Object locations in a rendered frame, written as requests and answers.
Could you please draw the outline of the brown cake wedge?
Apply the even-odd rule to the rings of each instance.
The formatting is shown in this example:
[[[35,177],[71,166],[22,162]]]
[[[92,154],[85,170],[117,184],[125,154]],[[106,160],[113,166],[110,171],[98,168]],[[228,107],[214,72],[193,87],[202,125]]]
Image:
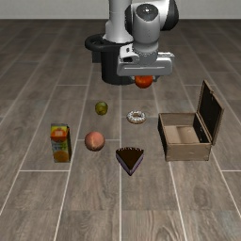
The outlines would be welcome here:
[[[124,147],[116,150],[116,158],[120,165],[132,176],[144,157],[144,151],[135,147]]]

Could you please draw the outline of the orange juice carton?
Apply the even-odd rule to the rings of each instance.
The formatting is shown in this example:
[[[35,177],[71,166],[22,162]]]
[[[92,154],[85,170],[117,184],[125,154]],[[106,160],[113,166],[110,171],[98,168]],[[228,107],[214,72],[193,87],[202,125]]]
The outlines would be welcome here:
[[[51,144],[54,161],[68,163],[72,158],[70,127],[64,123],[51,124]]]

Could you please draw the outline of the wooden box lid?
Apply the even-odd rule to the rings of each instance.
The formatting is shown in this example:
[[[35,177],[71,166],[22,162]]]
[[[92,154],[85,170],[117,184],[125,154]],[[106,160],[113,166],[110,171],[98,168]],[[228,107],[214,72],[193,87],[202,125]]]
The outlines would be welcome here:
[[[195,118],[193,121],[195,132],[200,143],[216,144],[224,107],[220,100],[204,80]]]

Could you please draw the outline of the wooden box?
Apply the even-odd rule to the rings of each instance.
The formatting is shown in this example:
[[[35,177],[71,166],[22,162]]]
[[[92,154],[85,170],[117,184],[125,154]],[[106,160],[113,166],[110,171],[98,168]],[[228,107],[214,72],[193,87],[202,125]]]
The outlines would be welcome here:
[[[167,161],[208,161],[211,140],[196,113],[159,113],[158,131]]]

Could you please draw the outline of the pink peach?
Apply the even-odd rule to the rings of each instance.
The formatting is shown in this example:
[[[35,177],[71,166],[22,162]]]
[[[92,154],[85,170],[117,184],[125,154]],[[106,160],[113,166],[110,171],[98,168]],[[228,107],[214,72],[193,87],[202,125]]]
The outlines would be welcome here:
[[[104,146],[104,136],[99,132],[90,132],[85,137],[86,147],[93,152],[98,152]]]

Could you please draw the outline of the red tomato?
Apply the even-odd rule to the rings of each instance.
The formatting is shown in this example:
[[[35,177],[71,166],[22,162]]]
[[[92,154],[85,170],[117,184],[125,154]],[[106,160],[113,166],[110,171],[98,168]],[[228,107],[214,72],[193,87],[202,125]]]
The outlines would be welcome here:
[[[135,84],[139,88],[148,88],[153,83],[151,75],[138,75],[135,77]]]

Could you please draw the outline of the white sprinkled donut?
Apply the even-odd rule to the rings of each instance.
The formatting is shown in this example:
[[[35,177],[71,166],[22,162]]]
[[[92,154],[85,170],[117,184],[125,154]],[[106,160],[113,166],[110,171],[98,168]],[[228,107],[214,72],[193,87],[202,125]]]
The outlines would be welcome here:
[[[146,120],[146,115],[140,110],[132,110],[127,114],[126,119],[133,124],[141,124]]]

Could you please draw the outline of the green round fruit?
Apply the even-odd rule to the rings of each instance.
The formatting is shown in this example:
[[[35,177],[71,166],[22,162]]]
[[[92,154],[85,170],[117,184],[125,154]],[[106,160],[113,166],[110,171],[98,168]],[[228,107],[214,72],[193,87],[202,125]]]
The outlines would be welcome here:
[[[106,102],[98,102],[95,105],[95,111],[98,115],[105,115],[108,110],[108,105]]]

